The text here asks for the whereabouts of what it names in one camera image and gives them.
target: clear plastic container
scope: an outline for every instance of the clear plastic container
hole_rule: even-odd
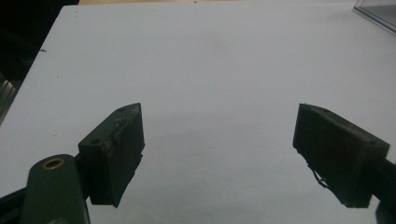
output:
[[[396,0],[358,0],[354,10],[396,35]]]

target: white table surface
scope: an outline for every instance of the white table surface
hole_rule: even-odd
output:
[[[291,145],[309,103],[396,146],[396,38],[354,4],[65,7],[0,126],[0,195],[140,102],[142,163],[118,209],[87,201],[93,224],[375,223],[377,199],[345,208]]]

